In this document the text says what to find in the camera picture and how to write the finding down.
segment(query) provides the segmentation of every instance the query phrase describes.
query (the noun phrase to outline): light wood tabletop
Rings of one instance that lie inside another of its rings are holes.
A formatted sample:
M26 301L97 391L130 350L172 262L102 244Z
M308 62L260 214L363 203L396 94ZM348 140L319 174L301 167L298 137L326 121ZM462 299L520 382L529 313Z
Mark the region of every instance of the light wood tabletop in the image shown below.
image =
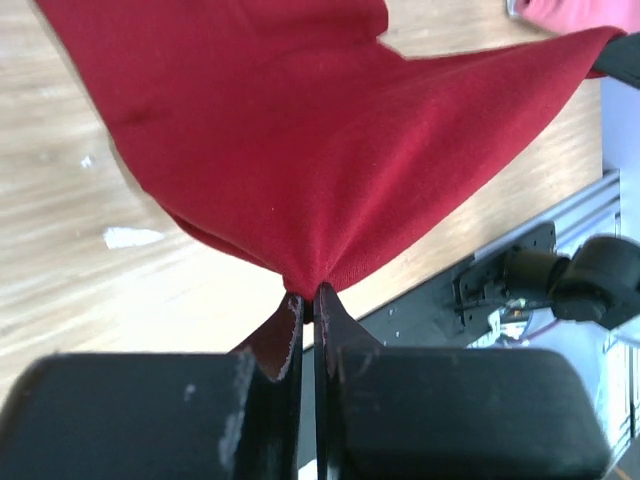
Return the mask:
M411 56L544 38L510 21L501 0L389 0L389 9L384 41ZM584 82L504 171L343 292L350 312L374 309L597 180L599 89ZM141 191L27 0L0 0L0 265L0 402L31 361L55 351L226 351L284 292L278 275L189 238Z

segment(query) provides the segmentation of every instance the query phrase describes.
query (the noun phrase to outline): pink fabric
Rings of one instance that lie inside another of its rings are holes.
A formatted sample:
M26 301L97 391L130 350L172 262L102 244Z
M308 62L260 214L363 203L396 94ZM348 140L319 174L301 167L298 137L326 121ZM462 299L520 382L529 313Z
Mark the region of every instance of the pink fabric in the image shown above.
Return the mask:
M516 12L561 35L603 26L640 31L640 0L517 0Z

